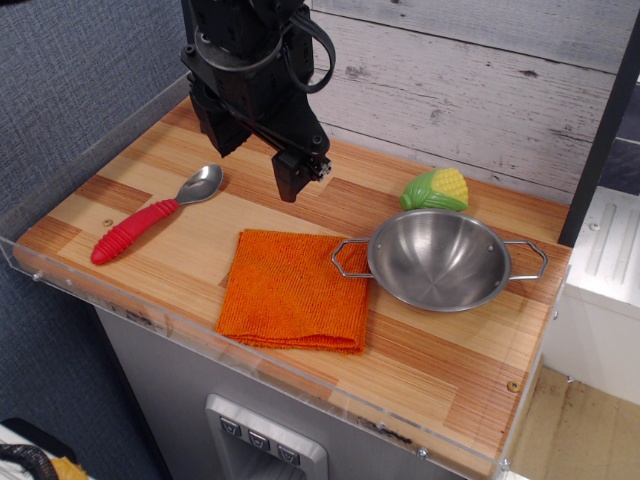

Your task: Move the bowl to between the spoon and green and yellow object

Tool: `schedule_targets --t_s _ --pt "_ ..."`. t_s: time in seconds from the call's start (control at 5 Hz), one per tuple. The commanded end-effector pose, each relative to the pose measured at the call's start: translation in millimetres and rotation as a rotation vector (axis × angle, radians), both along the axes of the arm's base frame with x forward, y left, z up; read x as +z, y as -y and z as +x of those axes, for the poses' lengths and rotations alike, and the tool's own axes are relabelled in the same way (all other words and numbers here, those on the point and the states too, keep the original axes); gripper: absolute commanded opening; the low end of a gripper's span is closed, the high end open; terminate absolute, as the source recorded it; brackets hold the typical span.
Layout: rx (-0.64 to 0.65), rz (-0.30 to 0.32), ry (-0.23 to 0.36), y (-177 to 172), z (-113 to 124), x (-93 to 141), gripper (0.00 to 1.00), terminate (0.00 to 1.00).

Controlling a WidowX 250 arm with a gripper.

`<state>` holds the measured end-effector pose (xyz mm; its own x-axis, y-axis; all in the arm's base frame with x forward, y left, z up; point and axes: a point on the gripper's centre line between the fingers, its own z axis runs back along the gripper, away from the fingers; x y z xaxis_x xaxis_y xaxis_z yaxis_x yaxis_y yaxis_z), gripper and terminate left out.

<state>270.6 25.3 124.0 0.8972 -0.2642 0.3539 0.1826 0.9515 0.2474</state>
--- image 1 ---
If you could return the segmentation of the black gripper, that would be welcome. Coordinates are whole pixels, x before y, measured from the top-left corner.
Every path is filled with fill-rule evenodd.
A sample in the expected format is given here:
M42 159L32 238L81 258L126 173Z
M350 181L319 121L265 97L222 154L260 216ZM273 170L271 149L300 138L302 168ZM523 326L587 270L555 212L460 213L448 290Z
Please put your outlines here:
M329 140L307 96L286 69L271 65L248 77L189 64L191 100L200 129L222 156L254 134L279 152L272 157L282 201L295 202L314 179L331 171Z

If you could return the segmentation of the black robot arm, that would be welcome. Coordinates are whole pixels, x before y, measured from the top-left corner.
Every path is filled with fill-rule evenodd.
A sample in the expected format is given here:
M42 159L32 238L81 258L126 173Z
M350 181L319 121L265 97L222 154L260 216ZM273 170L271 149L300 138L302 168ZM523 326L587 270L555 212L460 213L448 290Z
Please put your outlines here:
M333 73L314 76L314 47L328 62L336 52L302 1L190 1L191 41L181 52L189 70L190 98L221 156L255 135L275 151L280 198L295 202L301 190L331 171L330 141L308 97Z

